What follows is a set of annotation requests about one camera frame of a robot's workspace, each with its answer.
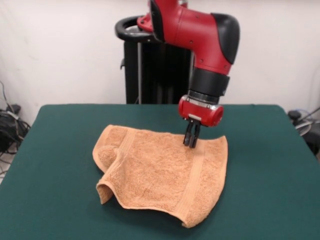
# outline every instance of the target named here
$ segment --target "black device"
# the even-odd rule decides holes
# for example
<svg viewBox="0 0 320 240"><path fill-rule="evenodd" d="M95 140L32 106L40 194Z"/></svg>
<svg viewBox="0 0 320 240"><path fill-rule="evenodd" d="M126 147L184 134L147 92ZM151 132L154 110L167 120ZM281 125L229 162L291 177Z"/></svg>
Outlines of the black device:
<svg viewBox="0 0 320 240"><path fill-rule="evenodd" d="M192 52L157 41L137 26L141 16L127 17L115 25L124 40L125 95L127 104L178 104L188 91L193 69Z"/></svg>

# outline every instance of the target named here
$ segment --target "black joint cover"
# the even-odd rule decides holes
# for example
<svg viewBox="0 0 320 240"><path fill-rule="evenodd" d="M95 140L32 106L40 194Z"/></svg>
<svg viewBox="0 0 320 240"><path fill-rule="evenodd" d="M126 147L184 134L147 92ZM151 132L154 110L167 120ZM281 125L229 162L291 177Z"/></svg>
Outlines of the black joint cover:
<svg viewBox="0 0 320 240"><path fill-rule="evenodd" d="M189 90L218 98L225 95L229 79L227 75L195 67Z"/></svg>

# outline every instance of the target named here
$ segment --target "robot end effector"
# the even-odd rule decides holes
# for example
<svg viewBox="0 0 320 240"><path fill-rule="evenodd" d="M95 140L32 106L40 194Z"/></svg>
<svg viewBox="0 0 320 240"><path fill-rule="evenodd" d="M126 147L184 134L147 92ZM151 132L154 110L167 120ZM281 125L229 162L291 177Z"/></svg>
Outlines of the robot end effector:
<svg viewBox="0 0 320 240"><path fill-rule="evenodd" d="M223 117L219 99L225 95L237 55L239 23L230 15L188 9L178 0L150 0L149 6L154 37L194 53L188 93L178 107L179 114L189 121L184 145L194 148L200 126L214 127Z"/></svg>

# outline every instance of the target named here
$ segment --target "table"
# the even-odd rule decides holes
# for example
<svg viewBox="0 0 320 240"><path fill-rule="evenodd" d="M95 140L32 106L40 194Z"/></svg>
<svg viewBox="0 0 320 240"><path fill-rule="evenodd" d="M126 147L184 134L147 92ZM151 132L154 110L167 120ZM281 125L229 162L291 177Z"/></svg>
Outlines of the table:
<svg viewBox="0 0 320 240"><path fill-rule="evenodd" d="M190 229L115 197L100 204L92 150L108 124L187 126L176 105L43 106L0 185L1 239L320 239L320 166L279 106L226 105L218 127L202 128L201 138L227 137L227 176L215 208Z"/></svg>

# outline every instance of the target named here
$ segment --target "towel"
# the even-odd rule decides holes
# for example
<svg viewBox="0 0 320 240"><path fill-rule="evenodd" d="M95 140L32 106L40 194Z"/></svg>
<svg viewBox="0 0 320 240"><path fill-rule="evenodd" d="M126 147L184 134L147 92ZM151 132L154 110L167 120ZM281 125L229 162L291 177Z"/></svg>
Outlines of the towel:
<svg viewBox="0 0 320 240"><path fill-rule="evenodd" d="M195 148L184 146L183 139L180 134L108 125L92 152L104 172L96 185L101 204L115 195L125 209L162 211L186 228L201 223L224 188L227 139L198 139Z"/></svg>

